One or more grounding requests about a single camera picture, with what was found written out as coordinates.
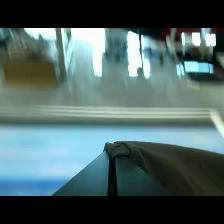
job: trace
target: brown box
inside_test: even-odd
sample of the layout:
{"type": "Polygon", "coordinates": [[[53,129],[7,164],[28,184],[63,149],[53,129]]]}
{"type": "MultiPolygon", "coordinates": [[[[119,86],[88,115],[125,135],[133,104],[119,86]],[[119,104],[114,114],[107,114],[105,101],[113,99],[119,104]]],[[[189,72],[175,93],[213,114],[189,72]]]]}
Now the brown box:
{"type": "Polygon", "coordinates": [[[44,59],[12,58],[4,61],[5,84],[57,86],[55,66],[44,59]]]}

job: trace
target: cardboard box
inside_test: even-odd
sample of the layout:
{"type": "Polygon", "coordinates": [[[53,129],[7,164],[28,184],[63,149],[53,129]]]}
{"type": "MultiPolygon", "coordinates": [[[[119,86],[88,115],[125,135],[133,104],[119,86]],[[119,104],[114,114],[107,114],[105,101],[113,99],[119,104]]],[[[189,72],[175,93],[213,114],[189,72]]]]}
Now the cardboard box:
{"type": "Polygon", "coordinates": [[[55,65],[44,59],[11,58],[4,61],[5,84],[57,86],[55,65]]]}

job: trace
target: dark gray panel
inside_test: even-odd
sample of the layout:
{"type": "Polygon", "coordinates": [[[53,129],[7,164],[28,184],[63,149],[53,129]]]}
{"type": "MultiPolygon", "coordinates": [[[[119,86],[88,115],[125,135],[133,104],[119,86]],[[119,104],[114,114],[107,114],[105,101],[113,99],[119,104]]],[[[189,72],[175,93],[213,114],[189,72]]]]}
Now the dark gray panel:
{"type": "Polygon", "coordinates": [[[103,152],[53,196],[107,196],[109,156],[103,152]]]}
{"type": "Polygon", "coordinates": [[[116,162],[118,196],[168,196],[159,183],[149,177],[128,157],[118,157],[116,162]]]}

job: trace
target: blue surface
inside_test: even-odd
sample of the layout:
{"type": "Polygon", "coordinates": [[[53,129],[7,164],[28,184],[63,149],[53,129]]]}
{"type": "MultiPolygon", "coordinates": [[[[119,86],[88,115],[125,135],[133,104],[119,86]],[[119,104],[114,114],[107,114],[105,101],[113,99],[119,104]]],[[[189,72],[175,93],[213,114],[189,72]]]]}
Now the blue surface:
{"type": "Polygon", "coordinates": [[[52,195],[95,159],[105,142],[148,141],[224,153],[213,127],[0,126],[0,195],[52,195]]]}

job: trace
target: brown cloth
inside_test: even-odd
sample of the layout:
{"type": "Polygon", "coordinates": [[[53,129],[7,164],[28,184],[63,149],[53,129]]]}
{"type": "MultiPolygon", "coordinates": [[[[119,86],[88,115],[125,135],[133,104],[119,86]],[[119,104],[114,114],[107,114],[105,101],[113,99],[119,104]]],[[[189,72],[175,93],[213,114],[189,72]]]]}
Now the brown cloth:
{"type": "Polygon", "coordinates": [[[224,195],[224,155],[150,142],[106,143],[112,157],[129,156],[173,195],[224,195]]]}

